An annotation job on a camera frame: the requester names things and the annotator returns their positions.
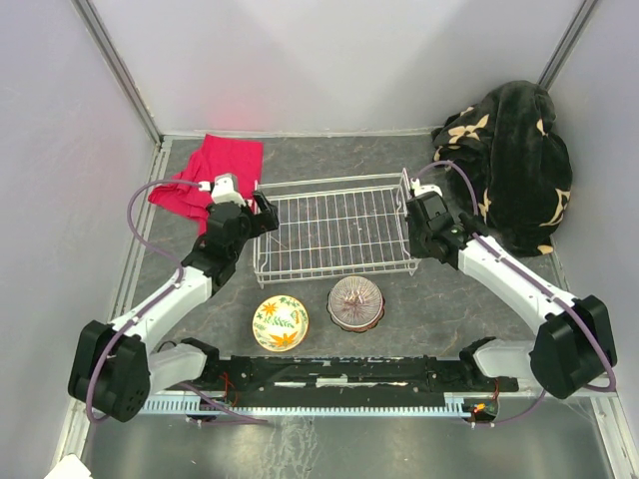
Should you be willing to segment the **white wire dish rack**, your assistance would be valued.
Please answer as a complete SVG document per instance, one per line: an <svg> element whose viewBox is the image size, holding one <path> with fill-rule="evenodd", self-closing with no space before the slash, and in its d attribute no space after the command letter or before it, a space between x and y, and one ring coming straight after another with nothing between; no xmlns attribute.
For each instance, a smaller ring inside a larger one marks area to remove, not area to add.
<svg viewBox="0 0 639 479"><path fill-rule="evenodd" d="M258 284L407 272L407 171L264 184L280 226L254 242Z"/></svg>

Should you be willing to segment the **floral orange green bowl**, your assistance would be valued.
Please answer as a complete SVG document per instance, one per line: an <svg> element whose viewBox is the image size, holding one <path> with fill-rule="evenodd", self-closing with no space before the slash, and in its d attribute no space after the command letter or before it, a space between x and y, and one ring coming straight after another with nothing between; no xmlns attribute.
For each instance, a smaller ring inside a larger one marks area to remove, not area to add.
<svg viewBox="0 0 639 479"><path fill-rule="evenodd" d="M256 342L270 352L286 352L301 344L310 328L305 306L281 294L266 299L256 309L252 329Z"/></svg>

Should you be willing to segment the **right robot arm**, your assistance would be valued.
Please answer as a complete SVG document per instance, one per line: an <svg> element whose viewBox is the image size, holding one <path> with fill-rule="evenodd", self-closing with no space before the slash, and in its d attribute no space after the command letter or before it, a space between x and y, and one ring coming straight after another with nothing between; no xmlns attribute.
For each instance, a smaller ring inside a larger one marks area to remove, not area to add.
<svg viewBox="0 0 639 479"><path fill-rule="evenodd" d="M581 388L616 388L616 347L609 312L594 295L579 298L532 272L483 231L476 217L452 216L438 188L414 189L406 202L409 252L434 258L477 280L508 305L533 339L485 339L457 367L466 388L480 390L494 377L536 381L565 399Z"/></svg>

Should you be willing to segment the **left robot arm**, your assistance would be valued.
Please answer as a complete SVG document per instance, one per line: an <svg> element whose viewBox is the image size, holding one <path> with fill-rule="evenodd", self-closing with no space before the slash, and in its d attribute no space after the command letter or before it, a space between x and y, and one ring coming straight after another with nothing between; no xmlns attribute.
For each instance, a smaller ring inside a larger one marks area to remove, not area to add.
<svg viewBox="0 0 639 479"><path fill-rule="evenodd" d="M236 271L249 240L276 230L278 209L261 191L249 202L208 207L206 231L170 279L109 323L89 322L79 335L68 383L90 421L127 422L153 394L185 382L209 389L221 377L218 351L195 339L159 352L164 335L219 292Z"/></svg>

